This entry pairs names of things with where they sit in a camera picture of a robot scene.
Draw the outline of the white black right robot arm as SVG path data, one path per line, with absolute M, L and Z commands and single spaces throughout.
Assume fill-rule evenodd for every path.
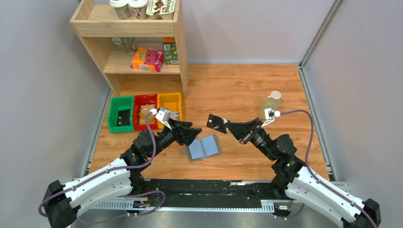
M 225 124 L 241 144 L 252 143 L 274 162 L 271 192 L 277 199 L 297 200 L 329 218 L 340 228 L 377 228 L 381 223 L 380 205 L 343 191 L 321 177 L 298 158 L 288 134 L 271 139 L 255 119 L 245 123 Z

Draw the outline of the gold card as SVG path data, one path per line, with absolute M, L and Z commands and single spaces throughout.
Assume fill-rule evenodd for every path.
M 140 111 L 139 111 L 139 123 L 140 124 L 145 124 L 146 115 L 148 113 L 150 113 L 150 111 L 154 108 L 155 108 L 155 104 L 146 104 L 146 105 L 142 105 L 140 107 Z

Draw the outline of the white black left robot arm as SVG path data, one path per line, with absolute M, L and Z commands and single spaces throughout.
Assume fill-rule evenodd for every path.
M 38 207 L 51 227 L 66 228 L 97 204 L 126 195 L 141 197 L 145 191 L 142 171 L 172 143 L 189 146 L 202 132 L 191 122 L 170 119 L 161 132 L 141 131 L 133 144 L 105 167 L 64 184 L 48 185 Z

